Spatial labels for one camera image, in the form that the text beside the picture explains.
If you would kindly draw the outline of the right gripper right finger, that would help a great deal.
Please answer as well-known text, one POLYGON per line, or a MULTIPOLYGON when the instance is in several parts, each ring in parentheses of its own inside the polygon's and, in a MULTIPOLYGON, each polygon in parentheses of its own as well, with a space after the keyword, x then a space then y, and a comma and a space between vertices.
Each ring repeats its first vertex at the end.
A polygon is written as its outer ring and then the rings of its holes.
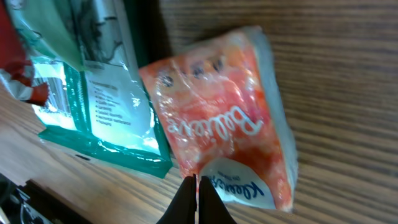
POLYGON ((211 180, 203 176, 199 184, 199 224, 236 224, 220 199, 211 180))

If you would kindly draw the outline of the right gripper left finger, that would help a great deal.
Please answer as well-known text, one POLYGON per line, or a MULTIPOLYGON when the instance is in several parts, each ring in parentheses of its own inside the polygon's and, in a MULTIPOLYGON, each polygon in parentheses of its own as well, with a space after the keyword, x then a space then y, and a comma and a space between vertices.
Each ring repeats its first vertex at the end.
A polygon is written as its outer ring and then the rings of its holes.
POLYGON ((184 178, 170 205, 157 224, 195 224, 197 177, 184 178))

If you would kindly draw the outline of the red tissue pack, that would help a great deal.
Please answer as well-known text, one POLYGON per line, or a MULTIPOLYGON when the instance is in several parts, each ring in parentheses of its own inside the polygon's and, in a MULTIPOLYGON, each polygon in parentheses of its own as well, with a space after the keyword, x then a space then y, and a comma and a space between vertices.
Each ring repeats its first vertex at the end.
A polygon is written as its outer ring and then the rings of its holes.
POLYGON ((208 177, 224 202, 292 210, 297 150, 260 27, 204 40, 139 74, 183 177, 208 177))

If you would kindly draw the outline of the green 3M gloves package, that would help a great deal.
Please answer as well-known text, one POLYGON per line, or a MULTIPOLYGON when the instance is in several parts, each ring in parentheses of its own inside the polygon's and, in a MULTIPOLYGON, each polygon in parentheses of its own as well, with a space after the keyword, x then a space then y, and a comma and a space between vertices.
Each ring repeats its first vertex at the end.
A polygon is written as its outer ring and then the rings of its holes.
POLYGON ((39 137, 74 156, 164 178, 169 146, 139 76, 147 55, 135 4, 123 0, 4 0, 48 100, 30 104, 39 137))

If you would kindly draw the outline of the red snack stick wrapper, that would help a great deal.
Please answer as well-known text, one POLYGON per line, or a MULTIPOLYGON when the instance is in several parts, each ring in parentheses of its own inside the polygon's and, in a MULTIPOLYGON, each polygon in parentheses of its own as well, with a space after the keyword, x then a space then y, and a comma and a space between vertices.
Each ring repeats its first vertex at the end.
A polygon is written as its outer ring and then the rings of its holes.
POLYGON ((33 86, 34 68, 27 57, 4 3, 1 3, 1 81, 17 100, 43 106, 48 100, 46 83, 33 86))

